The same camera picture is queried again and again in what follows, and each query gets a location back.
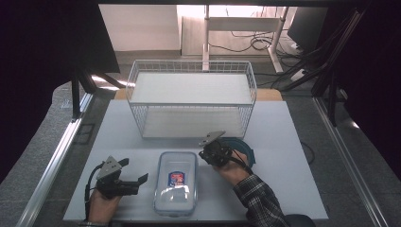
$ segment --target plastic container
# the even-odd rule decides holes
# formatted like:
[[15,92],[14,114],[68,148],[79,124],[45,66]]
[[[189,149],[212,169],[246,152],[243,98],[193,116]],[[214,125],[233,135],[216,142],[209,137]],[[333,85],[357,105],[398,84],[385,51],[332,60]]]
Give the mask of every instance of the plastic container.
[[202,138],[210,131],[243,138],[256,83],[248,61],[134,62],[126,96],[144,138]]
[[197,204],[198,157],[193,152],[160,155],[154,211],[161,216],[190,216]]

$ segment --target sleeve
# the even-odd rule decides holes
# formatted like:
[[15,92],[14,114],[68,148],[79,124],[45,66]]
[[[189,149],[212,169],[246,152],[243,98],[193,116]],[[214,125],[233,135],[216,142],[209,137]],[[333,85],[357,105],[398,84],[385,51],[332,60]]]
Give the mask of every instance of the sleeve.
[[251,175],[234,187],[242,204],[248,208],[247,219],[255,227],[289,226],[271,188],[258,176]]

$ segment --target food container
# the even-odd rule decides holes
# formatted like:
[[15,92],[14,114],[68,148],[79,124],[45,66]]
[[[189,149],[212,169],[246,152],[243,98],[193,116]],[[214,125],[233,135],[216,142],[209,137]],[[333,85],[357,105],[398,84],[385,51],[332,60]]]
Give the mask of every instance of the food container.
[[198,158],[193,152],[161,154],[154,195],[154,211],[161,216],[190,216],[197,204]]

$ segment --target sticker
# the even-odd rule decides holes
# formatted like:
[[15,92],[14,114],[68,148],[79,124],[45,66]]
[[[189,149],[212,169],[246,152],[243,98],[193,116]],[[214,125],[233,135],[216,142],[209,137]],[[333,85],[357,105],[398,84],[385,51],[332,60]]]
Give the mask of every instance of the sticker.
[[168,174],[168,186],[184,185],[185,174],[180,171],[170,172]]

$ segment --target wire basket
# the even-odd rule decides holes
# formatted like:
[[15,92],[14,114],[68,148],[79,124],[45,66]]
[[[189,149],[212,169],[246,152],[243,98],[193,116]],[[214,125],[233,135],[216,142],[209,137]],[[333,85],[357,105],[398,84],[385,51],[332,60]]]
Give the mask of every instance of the wire basket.
[[226,137],[243,138],[256,90],[248,61],[140,60],[133,63],[126,95],[143,137],[226,131]]

